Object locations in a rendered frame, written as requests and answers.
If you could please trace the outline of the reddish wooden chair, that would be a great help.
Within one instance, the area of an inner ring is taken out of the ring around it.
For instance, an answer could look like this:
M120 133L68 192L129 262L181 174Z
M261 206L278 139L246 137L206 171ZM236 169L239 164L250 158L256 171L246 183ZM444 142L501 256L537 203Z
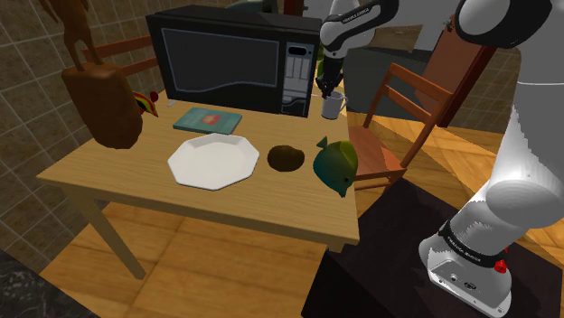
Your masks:
M105 58L129 51L142 49L145 47L150 47L150 48L153 47L152 40L149 35L137 37L134 39L128 39L121 42L113 42L109 44L96 46L95 50L100 58ZM127 66L123 66L121 69L125 76L129 76L157 66L158 66L157 58L153 57L153 58L145 59L143 61L134 62Z
M410 86L433 98L437 102L435 108L429 112L393 89L389 85L389 81L393 77L407 82ZM369 129L375 109L383 96L390 98L424 124L412 147L401 160ZM396 63L392 63L372 100L363 124L349 128L349 138L359 158L359 167L355 179L366 181L385 178L387 181L383 182L381 187L388 190L393 183L405 174L408 165L427 141L452 97L452 92Z

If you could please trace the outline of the light wooden table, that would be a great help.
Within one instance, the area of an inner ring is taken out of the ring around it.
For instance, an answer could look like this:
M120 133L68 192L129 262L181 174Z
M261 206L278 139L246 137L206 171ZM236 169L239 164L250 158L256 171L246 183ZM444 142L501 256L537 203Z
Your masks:
M193 136L172 128L192 103L162 93L157 107L158 117L145 117L132 148L115 150L90 140L37 176L64 190L135 278L143 279L146 272L96 200L322 243L335 252L359 242L353 192L340 197L312 169L316 145L323 137L334 141L348 136L345 118L321 118L319 98L312 101L308 117L242 111L235 133L246 137L260 157L247 180L218 191L177 184L167 164L181 143ZM304 163L292 172L271 168L268 152L276 145L303 151Z

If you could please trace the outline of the dark brown round lump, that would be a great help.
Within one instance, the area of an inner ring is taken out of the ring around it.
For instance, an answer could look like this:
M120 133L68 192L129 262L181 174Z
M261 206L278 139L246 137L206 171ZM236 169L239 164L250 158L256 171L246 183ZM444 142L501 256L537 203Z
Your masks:
M292 172L304 163L305 154L290 145L276 145L269 150L267 159L271 168L279 172Z

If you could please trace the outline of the grey mug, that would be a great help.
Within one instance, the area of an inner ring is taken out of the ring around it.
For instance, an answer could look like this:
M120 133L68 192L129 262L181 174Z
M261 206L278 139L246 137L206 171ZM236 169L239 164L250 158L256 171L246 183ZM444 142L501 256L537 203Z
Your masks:
M339 117L339 114L346 107L348 102L347 97L339 91L333 91L329 96L324 98L322 104L322 117L334 120Z

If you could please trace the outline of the red and yellow bird toy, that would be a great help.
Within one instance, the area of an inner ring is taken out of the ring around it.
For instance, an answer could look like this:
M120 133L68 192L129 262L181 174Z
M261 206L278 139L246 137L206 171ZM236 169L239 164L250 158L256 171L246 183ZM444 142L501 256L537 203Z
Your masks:
M147 112L155 117L158 117L155 103L159 99L159 95L155 91L151 91L148 96L134 91L133 95L136 99L137 105L140 107L141 114Z

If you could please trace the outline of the black microwave oven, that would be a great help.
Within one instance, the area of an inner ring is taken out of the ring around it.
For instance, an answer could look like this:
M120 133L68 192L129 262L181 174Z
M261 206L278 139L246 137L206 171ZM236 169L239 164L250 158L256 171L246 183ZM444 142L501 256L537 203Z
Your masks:
M168 98L307 117L320 20L187 5L146 23Z

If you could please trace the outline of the white octagonal plate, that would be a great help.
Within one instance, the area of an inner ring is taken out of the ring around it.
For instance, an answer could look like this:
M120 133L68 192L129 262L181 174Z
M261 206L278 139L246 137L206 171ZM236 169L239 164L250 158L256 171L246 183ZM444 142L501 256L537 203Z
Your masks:
M217 191L249 178L258 159L247 138L214 133L183 142L167 163L177 183Z

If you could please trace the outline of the dark robot stand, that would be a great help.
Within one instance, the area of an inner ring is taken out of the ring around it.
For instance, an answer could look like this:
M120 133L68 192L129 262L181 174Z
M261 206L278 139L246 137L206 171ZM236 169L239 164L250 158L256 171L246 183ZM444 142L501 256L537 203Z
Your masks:
M456 208L401 179L358 219L360 241L327 251L302 310L303 318L487 318L434 285L418 245ZM503 318L564 318L562 270L512 244L506 259L512 303Z

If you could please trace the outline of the green and teal fish toy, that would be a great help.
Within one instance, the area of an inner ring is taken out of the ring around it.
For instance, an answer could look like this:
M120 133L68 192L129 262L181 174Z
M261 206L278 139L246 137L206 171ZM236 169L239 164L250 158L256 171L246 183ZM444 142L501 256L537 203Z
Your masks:
M325 136L317 146L321 150L313 163L316 176L344 198L358 170L358 155L353 144L346 140L329 144Z

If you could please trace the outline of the teal book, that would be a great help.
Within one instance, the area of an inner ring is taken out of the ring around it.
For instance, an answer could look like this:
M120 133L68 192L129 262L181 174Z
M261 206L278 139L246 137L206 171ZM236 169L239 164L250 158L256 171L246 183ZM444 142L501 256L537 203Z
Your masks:
M173 124L173 128L202 134L230 135L241 119L242 115L237 113L191 108Z

